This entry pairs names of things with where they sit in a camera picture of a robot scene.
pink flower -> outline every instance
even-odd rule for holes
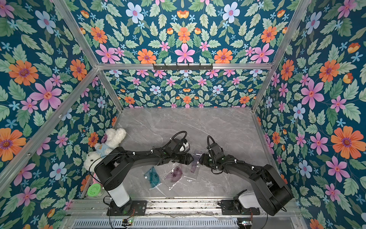
[[[342,181],[342,176],[344,178],[350,178],[348,172],[343,170],[347,167],[347,162],[340,162],[338,164],[338,159],[335,156],[332,157],[332,162],[330,161],[325,162],[327,166],[331,168],[328,170],[328,174],[330,176],[333,176],[335,174],[338,182]]]
[[[249,47],[249,49],[245,50],[246,51],[246,56],[252,56],[252,54],[255,53],[255,48]]]
[[[210,0],[199,0],[200,2],[205,2],[206,5],[210,3]]]
[[[234,69],[226,69],[224,70],[224,75],[226,75],[227,77],[230,77],[231,75],[235,75],[235,70]]]
[[[59,147],[61,148],[62,145],[66,145],[66,141],[67,141],[68,137],[65,137],[65,135],[62,135],[62,136],[58,135],[57,139],[58,140],[55,143],[58,144]]]
[[[310,109],[314,109],[315,107],[315,100],[318,102],[321,102],[324,100],[324,96],[319,92],[323,88],[324,83],[320,82],[317,83],[317,85],[314,87],[314,81],[312,79],[309,80],[308,88],[301,89],[301,93],[303,95],[306,95],[302,101],[301,104],[307,104],[309,102]]]
[[[280,77],[280,74],[278,73],[275,73],[274,76],[272,77],[272,86],[274,87],[277,87],[277,84],[280,83],[280,80],[279,80],[279,77]]]
[[[137,86],[141,84],[140,79],[136,79],[135,77],[132,79],[133,84],[136,84]]]
[[[137,70],[137,75],[141,75],[142,78],[145,78],[145,76],[149,74],[147,70]]]
[[[340,19],[343,15],[345,18],[348,17],[350,11],[356,8],[356,6],[357,3],[355,3],[355,0],[344,0],[344,5],[338,8],[338,12],[341,12],[338,15],[338,19]]]
[[[300,145],[301,147],[303,147],[304,143],[306,143],[304,138],[305,138],[305,135],[301,135],[300,133],[298,133],[298,137],[295,137],[295,139],[297,140],[296,145]]]
[[[331,109],[336,109],[336,112],[337,113],[339,111],[339,108],[341,108],[342,110],[344,110],[346,108],[346,106],[343,105],[343,104],[347,101],[347,99],[342,99],[341,100],[341,96],[340,95],[337,97],[337,100],[332,99],[331,101],[332,101],[333,105],[331,105],[330,108]]]
[[[157,77],[159,76],[160,79],[163,78],[163,75],[167,75],[164,70],[153,70],[153,72],[155,73],[154,76]]]
[[[17,198],[18,198],[19,202],[16,206],[19,207],[23,203],[24,203],[25,206],[28,206],[29,203],[30,203],[30,200],[33,200],[34,198],[37,197],[37,195],[34,194],[36,190],[37,190],[37,188],[32,188],[32,190],[31,190],[30,187],[27,186],[24,189],[24,193],[20,193],[20,194],[17,195]]]
[[[210,79],[212,79],[214,76],[216,76],[216,77],[218,76],[219,71],[220,71],[219,69],[211,70],[211,71],[206,72],[206,75],[209,75]]]
[[[175,85],[175,80],[173,80],[171,77],[167,80],[167,85],[172,86]]]
[[[232,83],[233,83],[234,85],[239,84],[239,83],[240,83],[240,81],[241,81],[241,79],[239,79],[239,77],[236,77],[236,78],[233,78],[233,79],[232,79]]]
[[[33,113],[33,110],[38,110],[38,107],[36,106],[37,101],[32,101],[31,98],[27,98],[27,101],[21,101],[21,104],[24,106],[22,107],[22,110],[28,110],[29,113]]]
[[[160,47],[162,51],[168,51],[168,49],[170,49],[170,46],[168,46],[168,42],[164,43],[162,41]]]
[[[83,93],[81,93],[81,97],[82,98],[84,98],[84,96],[85,97],[89,97],[89,94],[88,94],[88,92],[90,91],[90,89],[89,88],[85,88],[85,91],[83,91]]]
[[[280,92],[280,97],[283,96],[284,98],[286,97],[286,93],[288,92],[288,88],[287,87],[287,83],[283,84],[281,83],[281,88],[278,89],[278,91]]]
[[[312,142],[314,142],[313,144],[311,144],[310,148],[312,149],[317,149],[317,153],[318,155],[321,155],[321,150],[323,150],[324,152],[328,152],[328,147],[326,147],[324,144],[328,142],[328,138],[323,137],[322,139],[320,139],[320,133],[318,132],[316,134],[316,138],[314,136],[310,136],[310,140]]]
[[[119,57],[124,56],[124,50],[122,50],[120,47],[114,48],[115,54],[118,54]]]
[[[278,164],[280,165],[280,164],[282,163],[282,158],[281,158],[281,156],[277,156],[276,161],[277,161],[277,162],[278,162]]]
[[[180,56],[177,59],[178,63],[183,62],[183,61],[184,61],[184,63],[187,63],[187,61],[192,63],[193,58],[191,57],[191,55],[193,55],[196,51],[194,51],[193,49],[188,50],[188,45],[186,43],[183,43],[182,50],[175,50],[174,52],[175,52],[175,54]]]
[[[28,172],[28,171],[34,169],[35,166],[36,166],[36,164],[32,163],[32,164],[29,164],[26,167],[24,167],[18,173],[18,175],[16,176],[16,178],[14,179],[14,185],[15,186],[18,186],[21,183],[23,177],[24,177],[24,179],[31,179],[32,178],[32,173],[31,172]]]
[[[201,46],[199,48],[202,49],[202,52],[203,52],[205,50],[208,50],[209,47],[210,47],[210,45],[207,44],[207,41],[205,41],[205,43],[201,42]]]
[[[113,55],[115,53],[114,48],[108,48],[108,51],[107,51],[107,48],[103,44],[100,44],[99,48],[101,50],[96,50],[95,52],[98,55],[103,56],[102,57],[103,63],[108,63],[108,61],[109,61],[111,64],[114,64],[115,60],[117,60],[117,61],[121,60],[118,56]]]
[[[42,100],[40,103],[41,111],[45,111],[48,108],[48,104],[53,108],[56,109],[61,104],[61,100],[56,96],[60,95],[62,90],[59,88],[55,88],[52,90],[52,82],[51,80],[46,80],[44,88],[41,84],[35,83],[35,86],[38,92],[33,92],[30,94],[30,98],[36,101]]]
[[[99,78],[96,76],[93,81],[91,82],[91,86],[94,88],[95,86],[98,86],[99,83],[98,83],[98,80]]]
[[[81,110],[83,110],[85,113],[87,113],[88,111],[90,111],[90,104],[88,104],[87,102],[84,102],[81,104],[82,105],[82,108]]]
[[[283,112],[285,110],[285,105],[286,104],[281,101],[280,104],[279,104],[278,110]]]
[[[164,3],[164,2],[165,2],[165,0],[155,0],[155,3],[156,3],[157,5],[159,5],[159,4],[160,4],[160,2]]]
[[[60,76],[59,75],[56,76],[55,74],[52,74],[52,78],[50,78],[49,80],[51,80],[53,82],[52,83],[53,86],[57,85],[58,87],[60,87],[61,83],[63,83],[63,81],[60,80]]]
[[[47,137],[45,139],[45,141],[42,143],[42,145],[37,149],[37,154],[38,155],[41,155],[44,149],[49,150],[49,144],[46,144],[46,143],[49,143],[50,140],[51,140],[50,137]]]
[[[325,194],[330,196],[332,202],[334,202],[334,200],[341,201],[341,198],[339,198],[338,196],[341,191],[339,191],[338,189],[335,190],[334,184],[330,184],[330,186],[326,184],[325,188],[327,189],[327,191],[325,191]]]
[[[310,77],[308,74],[302,75],[302,80],[300,80],[300,83],[302,83],[301,86],[308,85],[308,81],[310,80]]]
[[[256,63],[261,63],[262,60],[264,63],[267,63],[269,61],[268,55],[271,55],[274,52],[273,49],[270,49],[270,50],[268,50],[268,49],[269,49],[269,43],[265,44],[263,46],[263,49],[256,47],[255,53],[257,55],[253,55],[250,59],[257,60]]]
[[[204,86],[205,84],[207,84],[206,79],[203,79],[202,77],[201,79],[197,80],[197,82],[199,86]]]
[[[6,17],[8,15],[11,18],[14,18],[14,15],[11,13],[14,11],[14,8],[10,5],[6,4],[6,0],[0,0],[0,16]]]

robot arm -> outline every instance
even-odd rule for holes
[[[212,170],[237,175],[251,183],[260,207],[269,215],[275,215],[293,198],[289,187],[271,165],[253,166],[232,155],[224,155],[223,149],[211,136],[207,137],[207,143],[209,154],[202,155],[200,164]]]

teal floral wall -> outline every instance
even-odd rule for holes
[[[366,1],[313,1],[257,110],[311,229],[366,227]]]
[[[75,1],[73,15],[100,63],[267,63],[298,2]],[[266,71],[258,71],[111,74],[124,106],[244,107],[261,87]]]
[[[117,116],[96,77],[0,198],[0,228],[57,229],[85,187],[86,154]]]
[[[2,171],[90,66],[50,1],[1,0],[0,6]]]

white teddy bear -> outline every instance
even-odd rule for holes
[[[84,161],[84,168],[90,172],[94,172],[95,166],[102,161],[101,156],[105,156],[112,152],[119,146],[122,140],[126,137],[126,131],[123,128],[119,129],[108,129],[105,131],[107,140],[105,143],[96,143],[94,148],[96,151],[89,152]]]

orange flower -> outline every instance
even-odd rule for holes
[[[98,137],[98,134],[96,132],[93,132],[90,134],[90,137],[88,138],[89,142],[88,142],[88,145],[90,147],[94,147],[95,144],[98,142],[99,140],[99,137]]]
[[[108,37],[105,32],[98,27],[91,28],[91,35],[94,36],[94,40],[98,41],[99,43],[107,43]]]
[[[53,216],[53,214],[55,213],[55,209],[51,209],[48,213],[47,213],[47,218],[51,218]]]
[[[82,63],[79,59],[72,60],[70,65],[70,70],[73,71],[72,75],[75,78],[78,78],[79,81],[82,81],[84,79],[87,71],[85,69],[84,63]]]
[[[348,53],[354,53],[356,52],[359,48],[361,47],[361,45],[359,43],[352,43],[348,46]]]
[[[350,84],[353,81],[353,76],[352,73],[347,73],[346,75],[344,75],[343,77],[343,82],[345,82],[346,84]]]
[[[116,123],[116,120],[117,120],[117,116],[114,116],[114,117],[112,118],[112,126],[114,126],[114,124]]]
[[[268,27],[261,35],[262,42],[270,43],[270,41],[275,38],[275,35],[277,35],[277,28],[272,26]]]
[[[168,29],[167,29],[167,34],[172,35],[172,34],[173,34],[173,28],[171,28],[171,27],[170,27],[170,28],[168,28]]]
[[[334,143],[333,149],[337,153],[341,152],[341,157],[345,159],[350,158],[350,154],[353,159],[361,157],[361,151],[366,151],[366,143],[359,141],[363,139],[363,135],[359,130],[353,132],[353,128],[350,126],[344,126],[343,130],[337,128],[332,135],[330,141]]]
[[[1,160],[6,162],[13,159],[13,154],[17,155],[22,149],[20,146],[25,145],[25,137],[19,130],[11,132],[10,128],[0,129],[0,156]]]
[[[324,229],[323,225],[321,225],[317,219],[310,220],[310,227],[311,229]]]
[[[280,10],[280,11],[278,11],[278,13],[277,13],[277,17],[278,18],[280,18],[280,17],[282,17],[284,14],[285,14],[285,10]]]
[[[280,135],[275,131],[272,135],[272,140],[273,140],[273,143],[275,144],[279,144],[280,143]]]
[[[137,59],[141,61],[141,64],[155,64],[156,56],[153,55],[152,51],[148,51],[146,48],[143,48],[142,51],[138,51],[139,56]]]
[[[189,11],[182,11],[182,10],[179,10],[177,11],[177,15],[178,15],[178,18],[188,18],[189,16]]]
[[[25,86],[29,86],[30,83],[34,83],[38,79],[38,70],[32,66],[32,64],[28,61],[23,62],[22,60],[17,60],[16,65],[11,64],[9,66],[11,70],[9,75],[11,78],[15,78],[15,82],[18,84],[24,84]]]
[[[194,29],[194,33],[195,33],[195,34],[197,34],[197,35],[198,35],[198,34],[200,34],[201,32],[202,32],[202,31],[201,31],[201,29],[200,29],[200,28],[195,28],[195,29]]]
[[[135,99],[134,98],[131,98],[129,96],[126,96],[124,98],[124,100],[128,103],[128,104],[134,104],[135,103]]]
[[[216,64],[229,64],[230,60],[232,60],[232,52],[228,51],[227,48],[224,48],[222,51],[217,51],[217,55],[215,55],[214,59],[216,60]]]
[[[249,96],[244,96],[240,98],[240,103],[246,104],[247,102],[249,102],[249,100],[250,100]]]
[[[287,81],[292,76],[292,71],[295,69],[293,66],[294,62],[292,60],[287,60],[286,63],[282,65],[281,78]]]
[[[285,178],[285,175],[281,174],[281,178],[283,179],[283,181],[285,182],[285,184],[288,184],[287,179]]]
[[[80,11],[81,15],[83,15],[85,18],[89,18],[89,13],[85,10]]]
[[[86,177],[83,179],[83,181],[81,182],[81,186],[80,186],[80,191],[82,192],[82,191],[84,191],[84,189],[85,189],[85,185],[86,185],[86,183],[88,182],[88,180],[89,180],[89,178],[90,178],[90,175],[86,175]]]
[[[178,36],[181,42],[187,43],[191,38],[189,37],[191,35],[191,32],[188,31],[186,27],[182,27],[180,31],[178,32]]]
[[[183,102],[185,102],[186,104],[189,104],[191,101],[192,99],[189,96],[183,98]]]
[[[325,62],[324,66],[321,66],[320,71],[321,73],[319,74],[319,78],[321,78],[321,81],[326,82],[328,80],[328,82],[331,82],[333,80],[333,77],[336,77],[339,73],[339,71],[337,71],[339,69],[339,64],[336,64],[336,60],[332,60],[331,62],[328,60],[327,62]]]

